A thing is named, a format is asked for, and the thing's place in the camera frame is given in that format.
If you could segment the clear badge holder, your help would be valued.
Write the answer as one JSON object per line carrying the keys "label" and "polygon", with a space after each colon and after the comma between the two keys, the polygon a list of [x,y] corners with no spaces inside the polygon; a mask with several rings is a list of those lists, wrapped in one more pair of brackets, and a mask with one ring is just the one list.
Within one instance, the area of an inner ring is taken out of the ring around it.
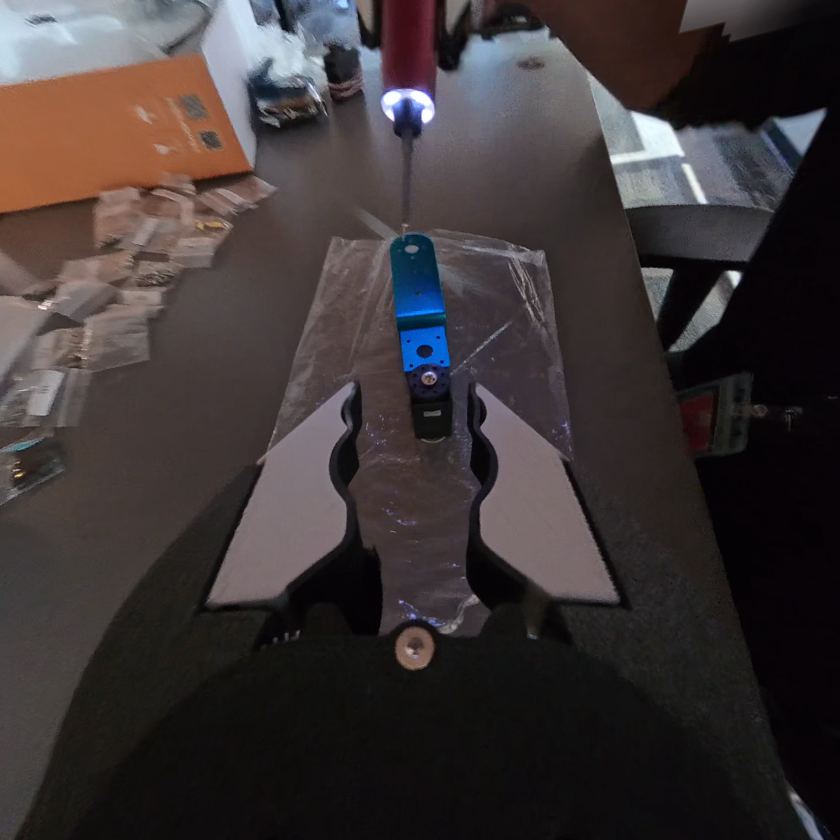
{"label": "clear badge holder", "polygon": [[694,459],[738,455],[748,444],[753,376],[732,374],[678,391],[683,435]]}

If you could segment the pile of small screw bags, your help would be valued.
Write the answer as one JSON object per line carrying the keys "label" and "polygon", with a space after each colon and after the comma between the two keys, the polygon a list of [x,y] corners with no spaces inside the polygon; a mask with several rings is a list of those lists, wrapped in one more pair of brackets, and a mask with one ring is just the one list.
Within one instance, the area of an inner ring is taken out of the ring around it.
{"label": "pile of small screw bags", "polygon": [[276,191],[253,174],[200,188],[165,173],[152,188],[101,192],[95,254],[52,278],[2,253],[2,506],[66,471],[56,433],[80,424],[93,375],[150,360],[151,323],[175,283],[211,268],[236,216]]}

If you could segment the grey desk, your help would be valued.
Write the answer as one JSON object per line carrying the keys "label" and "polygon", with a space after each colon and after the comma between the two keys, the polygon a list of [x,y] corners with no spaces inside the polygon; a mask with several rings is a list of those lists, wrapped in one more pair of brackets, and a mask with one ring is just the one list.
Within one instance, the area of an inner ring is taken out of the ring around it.
{"label": "grey desk", "polygon": [[205,606],[316,263],[357,206],[397,222],[381,56],[363,65],[328,128],[264,142],[273,197],[177,282],[150,362],[93,375],[66,471],[2,508],[2,835],[805,838],[589,77],[557,39],[477,44],[439,78],[412,221],[544,253],[561,454],[622,603],[485,604],[466,547],[480,628],[381,633],[353,498],[352,541],[291,595]]}

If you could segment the blue metal servo bracket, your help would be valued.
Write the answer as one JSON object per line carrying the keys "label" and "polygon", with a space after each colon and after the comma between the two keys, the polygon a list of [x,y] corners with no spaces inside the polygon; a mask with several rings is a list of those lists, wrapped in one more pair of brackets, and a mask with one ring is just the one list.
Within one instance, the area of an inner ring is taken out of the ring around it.
{"label": "blue metal servo bracket", "polygon": [[432,240],[407,233],[390,246],[395,324],[402,369],[417,394],[439,398],[448,388],[447,313]]}

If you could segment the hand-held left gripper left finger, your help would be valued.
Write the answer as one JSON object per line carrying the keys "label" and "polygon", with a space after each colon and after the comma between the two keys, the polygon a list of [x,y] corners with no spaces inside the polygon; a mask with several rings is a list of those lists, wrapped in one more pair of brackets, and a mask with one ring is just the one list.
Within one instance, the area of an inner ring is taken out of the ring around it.
{"label": "hand-held left gripper left finger", "polygon": [[351,382],[270,447],[206,607],[277,602],[350,544],[361,420],[361,386]]}

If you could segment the bag of blue parts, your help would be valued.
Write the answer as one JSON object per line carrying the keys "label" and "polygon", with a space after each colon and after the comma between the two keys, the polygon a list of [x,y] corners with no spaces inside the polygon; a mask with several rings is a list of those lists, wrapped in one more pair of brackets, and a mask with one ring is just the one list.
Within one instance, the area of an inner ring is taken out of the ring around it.
{"label": "bag of blue parts", "polygon": [[280,75],[272,58],[248,71],[247,88],[253,118],[272,129],[325,123],[329,117],[326,87],[300,73]]}

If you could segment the black servo motor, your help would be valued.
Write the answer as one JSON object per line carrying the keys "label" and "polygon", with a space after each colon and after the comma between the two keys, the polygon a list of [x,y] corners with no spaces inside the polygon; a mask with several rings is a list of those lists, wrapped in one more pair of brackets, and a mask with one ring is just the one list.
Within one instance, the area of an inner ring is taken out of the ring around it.
{"label": "black servo motor", "polygon": [[453,399],[449,368],[420,364],[406,373],[415,438],[435,441],[452,434]]}

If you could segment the clear plastic bag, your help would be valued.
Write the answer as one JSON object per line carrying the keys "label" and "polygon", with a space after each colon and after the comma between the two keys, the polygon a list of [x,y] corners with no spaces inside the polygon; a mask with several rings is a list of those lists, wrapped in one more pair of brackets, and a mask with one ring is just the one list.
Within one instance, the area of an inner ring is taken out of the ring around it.
{"label": "clear plastic bag", "polygon": [[553,294],[542,251],[445,230],[434,242],[447,312],[451,436],[415,438],[392,297],[389,241],[332,238],[295,352],[272,442],[348,382],[360,385],[360,466],[351,482],[364,545],[381,560],[381,633],[420,620],[472,634],[464,563],[477,491],[469,384],[483,385],[564,455],[572,437]]}

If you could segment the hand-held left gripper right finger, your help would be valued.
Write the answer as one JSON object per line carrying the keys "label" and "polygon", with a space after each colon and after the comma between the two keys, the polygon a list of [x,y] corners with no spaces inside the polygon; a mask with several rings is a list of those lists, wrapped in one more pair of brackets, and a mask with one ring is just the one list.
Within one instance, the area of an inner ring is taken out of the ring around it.
{"label": "hand-held left gripper right finger", "polygon": [[608,555],[569,460],[494,396],[468,393],[467,579],[485,604],[536,594],[550,603],[621,604]]}

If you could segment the orange and white cardboard box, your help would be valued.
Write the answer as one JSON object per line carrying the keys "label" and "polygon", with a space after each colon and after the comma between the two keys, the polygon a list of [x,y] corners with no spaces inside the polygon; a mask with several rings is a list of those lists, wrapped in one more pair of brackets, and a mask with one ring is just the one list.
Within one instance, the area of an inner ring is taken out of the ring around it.
{"label": "orange and white cardboard box", "polygon": [[250,2],[2,2],[1,209],[254,169]]}

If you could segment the red electric screwdriver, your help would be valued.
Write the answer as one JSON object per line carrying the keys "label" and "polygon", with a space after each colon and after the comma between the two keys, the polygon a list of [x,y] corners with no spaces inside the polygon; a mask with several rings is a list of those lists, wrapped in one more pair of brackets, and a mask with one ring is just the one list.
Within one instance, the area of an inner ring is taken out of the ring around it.
{"label": "red electric screwdriver", "polygon": [[415,142],[436,113],[435,1],[386,1],[381,6],[381,110],[402,148],[401,236],[411,225]]}

